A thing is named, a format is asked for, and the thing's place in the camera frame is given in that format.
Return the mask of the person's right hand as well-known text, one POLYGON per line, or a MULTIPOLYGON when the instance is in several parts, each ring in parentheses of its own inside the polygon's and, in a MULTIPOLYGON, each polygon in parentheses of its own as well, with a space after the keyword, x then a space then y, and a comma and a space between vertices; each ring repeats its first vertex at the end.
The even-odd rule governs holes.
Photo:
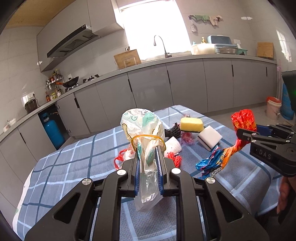
POLYGON ((280 184, 280 194, 278 198, 278 204, 276 213, 279 214, 287 207, 288 195, 290 193, 291 185, 287 177, 283 177, 280 184))

